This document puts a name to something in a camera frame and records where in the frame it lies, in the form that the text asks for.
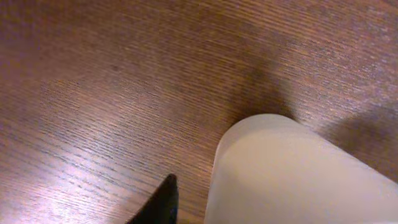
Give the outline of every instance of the brown tabletop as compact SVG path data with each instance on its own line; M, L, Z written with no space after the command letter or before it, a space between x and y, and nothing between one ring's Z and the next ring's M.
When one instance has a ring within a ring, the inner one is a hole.
M202 223L258 113L398 181L394 0L5 0L0 76L0 223L123 223L168 173Z

